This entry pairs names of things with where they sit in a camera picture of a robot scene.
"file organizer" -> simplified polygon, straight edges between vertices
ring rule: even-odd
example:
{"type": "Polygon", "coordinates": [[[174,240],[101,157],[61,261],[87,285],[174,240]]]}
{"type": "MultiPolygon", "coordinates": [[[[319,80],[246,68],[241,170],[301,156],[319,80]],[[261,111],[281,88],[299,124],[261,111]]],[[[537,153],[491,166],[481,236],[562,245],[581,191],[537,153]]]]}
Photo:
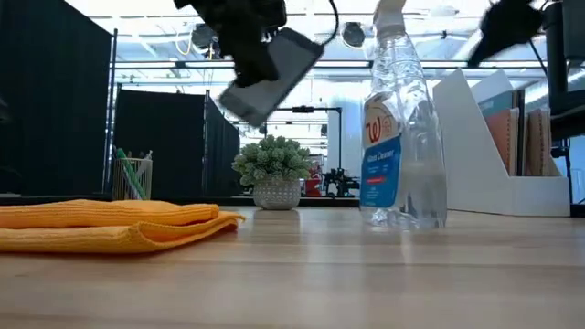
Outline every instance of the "file organizer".
{"type": "Polygon", "coordinates": [[[458,69],[433,90],[442,127],[448,208],[511,216],[569,216],[566,177],[509,176],[505,170],[477,102],[506,88],[512,89],[510,81],[504,72],[496,72],[472,92],[458,69]]]}

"pencil holder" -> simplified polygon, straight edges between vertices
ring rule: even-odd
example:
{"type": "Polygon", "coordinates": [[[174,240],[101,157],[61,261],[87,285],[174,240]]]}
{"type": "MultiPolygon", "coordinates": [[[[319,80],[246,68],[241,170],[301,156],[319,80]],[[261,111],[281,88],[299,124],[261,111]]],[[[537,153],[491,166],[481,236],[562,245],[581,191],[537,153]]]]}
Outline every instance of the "pencil holder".
{"type": "Polygon", "coordinates": [[[150,200],[152,178],[152,160],[116,159],[113,166],[113,199],[150,200]]]}

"red w logo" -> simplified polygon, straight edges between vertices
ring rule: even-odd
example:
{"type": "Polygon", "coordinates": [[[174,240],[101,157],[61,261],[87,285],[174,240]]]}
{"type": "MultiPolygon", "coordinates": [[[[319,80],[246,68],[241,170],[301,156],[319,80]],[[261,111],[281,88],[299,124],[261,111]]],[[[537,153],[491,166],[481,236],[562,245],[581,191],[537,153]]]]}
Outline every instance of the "red w logo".
{"type": "Polygon", "coordinates": [[[380,124],[380,117],[377,117],[377,119],[374,121],[374,123],[368,122],[366,124],[366,129],[367,129],[367,135],[369,136],[369,141],[371,143],[375,143],[377,141],[379,141],[380,139],[380,135],[382,132],[382,125],[380,124]]]}

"ceiling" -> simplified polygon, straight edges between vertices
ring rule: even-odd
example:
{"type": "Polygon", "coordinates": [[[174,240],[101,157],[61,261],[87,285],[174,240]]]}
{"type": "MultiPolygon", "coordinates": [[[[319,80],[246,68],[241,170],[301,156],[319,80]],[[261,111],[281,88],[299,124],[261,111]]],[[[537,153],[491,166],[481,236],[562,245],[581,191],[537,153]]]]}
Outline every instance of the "ceiling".
{"type": "MultiPolygon", "coordinates": [[[[189,6],[175,9],[172,0],[67,0],[94,22],[113,33],[119,29],[118,61],[168,61],[203,60],[194,49],[187,52],[189,33],[195,23],[202,20],[189,6]]],[[[340,21],[360,22],[371,26],[372,13],[378,0],[335,0],[340,13],[340,21]]],[[[540,6],[543,0],[535,1],[540,6]]],[[[304,33],[306,36],[323,40],[333,30],[335,18],[327,0],[286,0],[287,26],[304,33]]],[[[410,34],[421,60],[466,60],[470,51],[481,37],[477,31],[489,0],[407,0],[403,13],[407,32],[410,34]],[[444,9],[454,9],[457,13],[449,15],[444,9]]],[[[364,60],[374,41],[367,40],[364,48],[347,47],[340,38],[327,46],[322,59],[364,60]]],[[[546,44],[543,37],[535,40],[537,50],[546,58],[546,44]]],[[[493,58],[495,60],[536,60],[532,49],[518,46],[493,58]]],[[[444,73],[430,70],[429,75],[444,73]]],[[[335,72],[329,70],[330,76],[335,72]]],[[[517,69],[510,71],[512,79],[534,80],[544,76],[539,70],[517,69]]],[[[231,79],[225,73],[226,81],[231,79]]],[[[190,78],[209,82],[211,76],[197,70],[118,70],[118,78],[190,78]]],[[[221,73],[213,78],[219,79],[221,73]]]]}

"blue label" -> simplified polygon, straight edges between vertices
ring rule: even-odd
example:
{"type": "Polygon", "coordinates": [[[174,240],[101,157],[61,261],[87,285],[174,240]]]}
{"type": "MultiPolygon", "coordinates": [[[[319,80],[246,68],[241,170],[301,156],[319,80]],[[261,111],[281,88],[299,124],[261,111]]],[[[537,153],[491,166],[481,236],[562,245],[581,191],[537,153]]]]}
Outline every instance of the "blue label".
{"type": "Polygon", "coordinates": [[[394,206],[399,189],[400,154],[400,136],[366,149],[359,193],[361,206],[394,206]]]}

